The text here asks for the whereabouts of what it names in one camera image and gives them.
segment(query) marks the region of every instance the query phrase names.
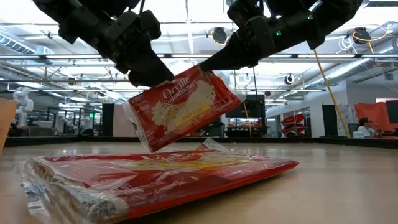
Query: person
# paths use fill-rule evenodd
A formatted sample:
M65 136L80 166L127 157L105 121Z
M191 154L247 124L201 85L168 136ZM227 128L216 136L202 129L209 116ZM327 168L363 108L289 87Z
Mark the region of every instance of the person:
M365 138L379 138L381 134L381 130L377 129L376 131L372 128L372 121L369 118L361 118L359 120L359 132L364 133Z

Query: table surface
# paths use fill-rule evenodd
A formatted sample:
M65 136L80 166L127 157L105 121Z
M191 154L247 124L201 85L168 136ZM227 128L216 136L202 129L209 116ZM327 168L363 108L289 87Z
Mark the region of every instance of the table surface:
M162 151L195 146L173 144ZM302 163L280 176L138 218L134 224L398 222L398 150L327 144L225 146ZM32 156L134 153L147 151L138 143L103 142L6 148L0 156L0 223L40 223L27 210L25 193L14 171L16 161Z

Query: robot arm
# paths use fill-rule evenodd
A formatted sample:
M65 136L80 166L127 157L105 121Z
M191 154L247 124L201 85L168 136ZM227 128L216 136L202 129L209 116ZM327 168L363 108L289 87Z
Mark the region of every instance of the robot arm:
M116 68L129 74L134 86L155 86L174 75L156 56L150 41L161 36L160 23L150 11L139 15L140 0L34 0L38 8L60 24L59 35L69 43L79 37ZM264 2L272 16L263 15ZM262 58L307 41L315 49L325 36L349 21L362 0L234 0L229 18L238 26L225 48L200 64L202 70L253 67Z

